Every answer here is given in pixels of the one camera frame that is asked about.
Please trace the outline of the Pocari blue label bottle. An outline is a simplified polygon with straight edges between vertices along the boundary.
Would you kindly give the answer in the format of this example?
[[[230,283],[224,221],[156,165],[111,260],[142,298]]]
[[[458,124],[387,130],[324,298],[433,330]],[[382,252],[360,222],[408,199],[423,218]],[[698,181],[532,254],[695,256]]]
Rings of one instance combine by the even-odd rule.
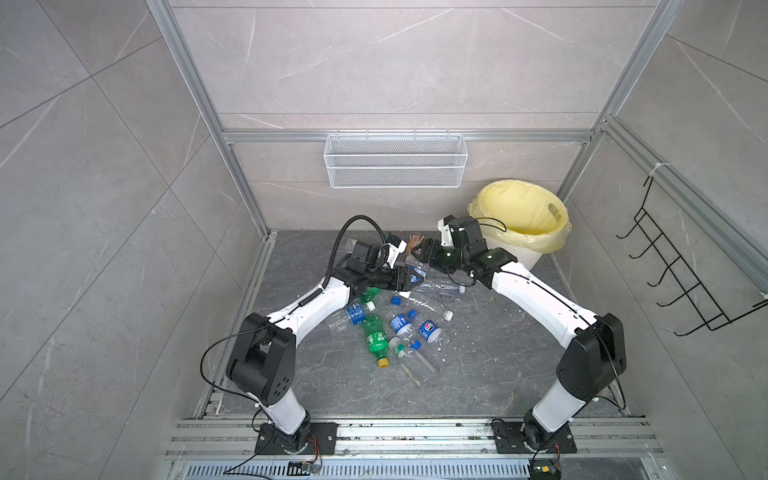
[[[325,323],[333,331],[343,331],[350,326],[361,324],[375,309],[376,306],[372,301],[353,302],[331,314]]]

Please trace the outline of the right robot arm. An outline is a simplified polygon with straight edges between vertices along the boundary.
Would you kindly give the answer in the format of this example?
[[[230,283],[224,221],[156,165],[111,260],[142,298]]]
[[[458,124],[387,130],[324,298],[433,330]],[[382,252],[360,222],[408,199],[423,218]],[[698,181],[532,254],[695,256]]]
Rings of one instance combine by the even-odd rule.
[[[412,248],[417,261],[448,275],[466,273],[512,300],[565,349],[555,382],[521,427],[526,448],[543,451],[600,392],[619,382],[627,367],[623,324],[612,314],[598,315],[567,299],[509,251],[489,248],[477,219],[449,215],[438,229],[438,239],[427,238]]]

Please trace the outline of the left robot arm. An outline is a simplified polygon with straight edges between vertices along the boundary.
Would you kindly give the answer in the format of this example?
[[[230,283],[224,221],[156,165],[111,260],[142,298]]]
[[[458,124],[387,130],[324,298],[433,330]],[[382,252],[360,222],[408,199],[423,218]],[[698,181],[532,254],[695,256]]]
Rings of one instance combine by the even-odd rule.
[[[263,409],[278,432],[292,436],[309,428],[310,416],[292,390],[298,344],[365,290],[406,292],[424,281],[398,260],[406,246],[397,236],[381,246],[357,242],[348,256],[331,262],[308,293],[266,316],[252,313],[243,320],[226,377]]]

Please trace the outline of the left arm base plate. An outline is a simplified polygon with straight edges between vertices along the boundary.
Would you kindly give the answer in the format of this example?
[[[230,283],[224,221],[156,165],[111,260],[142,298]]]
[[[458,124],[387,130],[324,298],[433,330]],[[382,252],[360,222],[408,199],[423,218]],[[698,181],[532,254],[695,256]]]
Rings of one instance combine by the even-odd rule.
[[[302,424],[294,434],[286,434],[271,423],[259,427],[255,453],[257,455],[332,455],[337,442],[339,425],[332,422]]]

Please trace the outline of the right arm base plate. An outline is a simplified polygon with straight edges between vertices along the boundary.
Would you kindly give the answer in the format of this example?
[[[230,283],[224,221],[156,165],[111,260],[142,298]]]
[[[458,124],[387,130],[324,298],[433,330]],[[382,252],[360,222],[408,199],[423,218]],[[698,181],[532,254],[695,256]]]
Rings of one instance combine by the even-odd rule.
[[[533,420],[507,421],[494,418],[489,426],[499,454],[577,452],[568,422],[555,432],[543,430]]]

